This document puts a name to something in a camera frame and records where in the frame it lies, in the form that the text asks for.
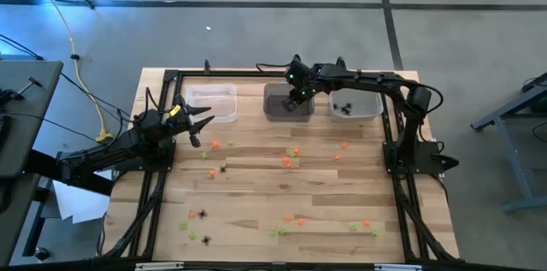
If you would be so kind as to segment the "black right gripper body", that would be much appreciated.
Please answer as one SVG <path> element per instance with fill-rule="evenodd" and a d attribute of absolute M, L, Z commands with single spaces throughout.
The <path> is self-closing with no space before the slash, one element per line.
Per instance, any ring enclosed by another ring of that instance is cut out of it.
<path fill-rule="evenodd" d="M 285 78 L 292 90 L 289 92 L 290 100 L 309 100 L 314 97 L 319 88 L 316 84 L 319 67 L 314 64 L 308 67 L 302 61 L 293 59 L 285 71 Z"/>

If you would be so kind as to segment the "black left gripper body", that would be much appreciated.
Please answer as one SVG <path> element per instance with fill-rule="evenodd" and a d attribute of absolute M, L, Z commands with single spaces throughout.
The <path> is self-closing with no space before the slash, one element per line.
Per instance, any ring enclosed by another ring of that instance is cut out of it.
<path fill-rule="evenodd" d="M 182 96 L 175 96 L 174 106 L 168 112 L 168 117 L 164 123 L 172 128 L 173 134 L 188 132 L 191 145 L 194 148 L 198 148 L 201 146 L 201 143 L 197 138 L 197 133 L 191 133 L 192 115 L 186 113 L 187 106 L 191 105 L 187 104 Z"/>

